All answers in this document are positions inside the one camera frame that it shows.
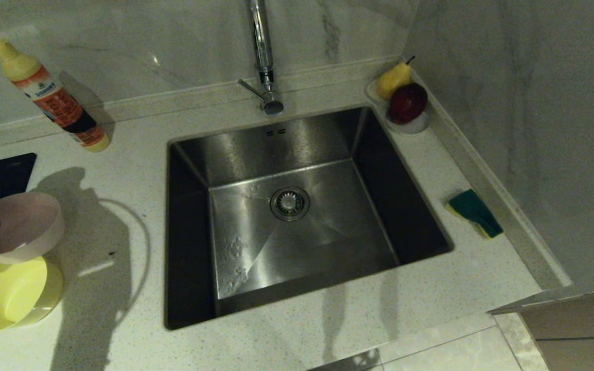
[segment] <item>white speckled countertop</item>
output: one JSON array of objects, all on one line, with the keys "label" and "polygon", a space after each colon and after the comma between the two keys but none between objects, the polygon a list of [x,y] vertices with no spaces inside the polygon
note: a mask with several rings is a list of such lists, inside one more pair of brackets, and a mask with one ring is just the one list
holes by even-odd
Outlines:
[{"label": "white speckled countertop", "polygon": [[[367,80],[286,92],[281,120],[369,104]],[[431,112],[432,124],[439,117]],[[431,129],[393,139],[454,251],[196,326],[163,325],[167,143],[266,124],[254,99],[118,123],[91,154],[66,134],[0,146],[38,154],[29,190],[54,194],[67,235],[62,302],[0,332],[0,370],[305,370],[541,291],[510,241],[488,241],[443,208],[469,183]]]}]

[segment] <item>sink basin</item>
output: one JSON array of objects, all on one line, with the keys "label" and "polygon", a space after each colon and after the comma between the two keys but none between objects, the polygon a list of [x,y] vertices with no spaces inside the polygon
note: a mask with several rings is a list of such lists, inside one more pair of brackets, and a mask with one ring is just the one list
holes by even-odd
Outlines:
[{"label": "sink basin", "polygon": [[168,168],[170,329],[451,250],[370,108],[175,142]]}]

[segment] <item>green sponge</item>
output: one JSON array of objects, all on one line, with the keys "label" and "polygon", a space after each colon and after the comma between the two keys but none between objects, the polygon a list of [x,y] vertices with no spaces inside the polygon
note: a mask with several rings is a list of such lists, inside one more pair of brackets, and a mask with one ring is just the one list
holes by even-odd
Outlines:
[{"label": "green sponge", "polygon": [[497,219],[473,190],[464,191],[453,197],[446,205],[446,209],[476,224],[486,238],[494,238],[503,233],[503,228]]}]

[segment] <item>marble backsplash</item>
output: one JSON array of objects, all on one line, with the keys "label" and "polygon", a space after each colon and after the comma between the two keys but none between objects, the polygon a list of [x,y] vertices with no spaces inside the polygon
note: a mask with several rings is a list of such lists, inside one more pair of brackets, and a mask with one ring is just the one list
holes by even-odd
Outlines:
[{"label": "marble backsplash", "polygon": [[594,291],[594,2],[421,2],[405,56],[575,285]]},{"label": "marble backsplash", "polygon": [[[397,56],[418,0],[266,0],[281,75]],[[0,0],[0,36],[84,105],[255,77],[245,0]],[[38,116],[0,68],[0,124]]]}]

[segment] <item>floor tile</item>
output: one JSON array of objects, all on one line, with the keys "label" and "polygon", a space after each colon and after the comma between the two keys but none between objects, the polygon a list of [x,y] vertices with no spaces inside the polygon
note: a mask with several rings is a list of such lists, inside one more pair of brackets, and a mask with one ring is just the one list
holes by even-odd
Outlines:
[{"label": "floor tile", "polygon": [[549,371],[540,349],[519,314],[494,316],[522,371]]},{"label": "floor tile", "polygon": [[355,356],[342,359],[340,361],[325,364],[323,366],[312,368],[310,371],[367,371],[373,366],[378,366],[380,361],[380,353],[377,349],[368,350]]},{"label": "floor tile", "polygon": [[387,363],[496,325],[489,314],[468,315],[382,345],[379,354],[382,362]]},{"label": "floor tile", "polygon": [[384,364],[384,371],[521,371],[501,330],[491,327]]}]

